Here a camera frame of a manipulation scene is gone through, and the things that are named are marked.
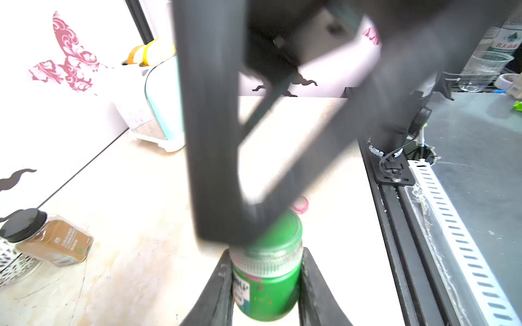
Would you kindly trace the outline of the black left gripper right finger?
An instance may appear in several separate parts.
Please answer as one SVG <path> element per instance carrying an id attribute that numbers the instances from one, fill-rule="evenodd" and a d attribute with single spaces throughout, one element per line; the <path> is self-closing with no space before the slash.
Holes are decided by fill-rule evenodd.
<path id="1" fill-rule="evenodd" d="M 299 281 L 298 307 L 301 326 L 353 325 L 335 300 L 307 247 L 303 249 Z"/>

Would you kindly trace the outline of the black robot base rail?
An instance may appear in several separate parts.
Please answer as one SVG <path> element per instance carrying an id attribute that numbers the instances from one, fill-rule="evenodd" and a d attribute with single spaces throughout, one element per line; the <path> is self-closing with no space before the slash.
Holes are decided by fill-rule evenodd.
<path id="1" fill-rule="evenodd" d="M 380 183 L 366 142 L 359 140 L 358 145 L 405 325 L 459 325 L 405 186 Z"/>

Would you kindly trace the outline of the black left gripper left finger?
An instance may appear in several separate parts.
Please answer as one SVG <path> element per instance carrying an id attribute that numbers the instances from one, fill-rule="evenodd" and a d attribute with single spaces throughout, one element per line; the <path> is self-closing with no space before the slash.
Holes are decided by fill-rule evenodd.
<path id="1" fill-rule="evenodd" d="M 229 250 L 221 255 L 196 304 L 181 326 L 231 326 L 233 317 L 232 262 Z"/>

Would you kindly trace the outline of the pink paint jar lid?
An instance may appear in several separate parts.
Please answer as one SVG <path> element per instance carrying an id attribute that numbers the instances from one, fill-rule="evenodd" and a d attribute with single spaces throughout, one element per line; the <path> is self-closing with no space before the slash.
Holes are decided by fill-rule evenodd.
<path id="1" fill-rule="evenodd" d="M 299 214 L 305 214 L 309 210 L 309 200 L 305 196 L 299 196 L 291 205 L 292 210 Z"/>

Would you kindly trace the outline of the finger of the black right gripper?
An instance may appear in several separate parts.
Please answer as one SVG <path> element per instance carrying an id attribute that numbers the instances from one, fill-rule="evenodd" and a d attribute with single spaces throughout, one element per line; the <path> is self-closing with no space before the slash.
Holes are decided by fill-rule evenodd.
<path id="1" fill-rule="evenodd" d="M 358 137 L 380 128 L 403 106 L 406 95 L 437 70 L 464 54 L 464 24 L 418 24 L 394 31 L 378 26 L 383 41 L 375 68 L 354 98 L 340 107 L 279 183 L 256 205 L 257 217 L 243 228 L 243 245 L 260 238 L 287 207 Z"/>
<path id="2" fill-rule="evenodd" d="M 237 172 L 245 17 L 245 1 L 175 1 L 173 9 L 194 228 L 230 245 L 249 242 Z"/>

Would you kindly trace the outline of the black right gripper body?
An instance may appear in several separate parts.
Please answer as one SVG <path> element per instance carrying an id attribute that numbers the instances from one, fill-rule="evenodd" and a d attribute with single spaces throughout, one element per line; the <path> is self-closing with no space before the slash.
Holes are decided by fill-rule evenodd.
<path id="1" fill-rule="evenodd" d="M 296 66 L 348 44 L 364 18 L 383 57 L 371 80 L 420 81 L 439 70 L 470 36 L 506 16 L 520 1 L 249 1 L 249 32 Z"/>

